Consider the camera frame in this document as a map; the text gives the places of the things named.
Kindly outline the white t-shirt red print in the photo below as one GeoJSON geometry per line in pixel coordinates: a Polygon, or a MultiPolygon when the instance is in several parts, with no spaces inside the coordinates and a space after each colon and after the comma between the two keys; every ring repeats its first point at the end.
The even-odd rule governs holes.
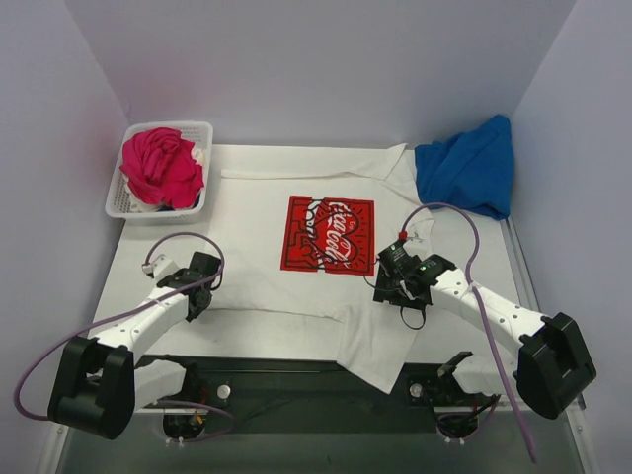
{"type": "Polygon", "coordinates": [[[373,301],[376,258],[402,230],[432,249],[411,151],[217,145],[211,166],[208,233],[226,259],[214,306],[338,321],[337,363],[390,392],[416,335],[373,301]]]}

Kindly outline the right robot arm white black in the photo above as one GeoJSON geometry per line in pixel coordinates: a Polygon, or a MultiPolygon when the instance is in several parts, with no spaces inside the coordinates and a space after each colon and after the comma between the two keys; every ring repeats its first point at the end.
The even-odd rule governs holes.
{"type": "Polygon", "coordinates": [[[471,282],[446,258],[410,255],[401,240],[377,256],[373,299],[425,311],[434,306],[483,332],[514,362],[476,370],[471,356],[449,362],[437,379],[438,394],[459,403],[470,393],[510,388],[533,412],[556,419],[595,380],[596,368],[579,325],[565,313],[543,315],[471,282]]]}

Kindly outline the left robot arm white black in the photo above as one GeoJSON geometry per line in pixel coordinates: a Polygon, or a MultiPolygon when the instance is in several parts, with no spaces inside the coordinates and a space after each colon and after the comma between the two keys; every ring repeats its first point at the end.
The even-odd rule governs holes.
{"type": "Polygon", "coordinates": [[[210,305],[222,261],[193,254],[183,269],[159,258],[149,271],[157,282],[136,314],[91,338],[64,346],[47,407],[53,422],[105,439],[120,436],[135,412],[168,398],[180,407],[199,399],[194,368],[171,357],[143,361],[174,326],[194,321],[210,305]]]}

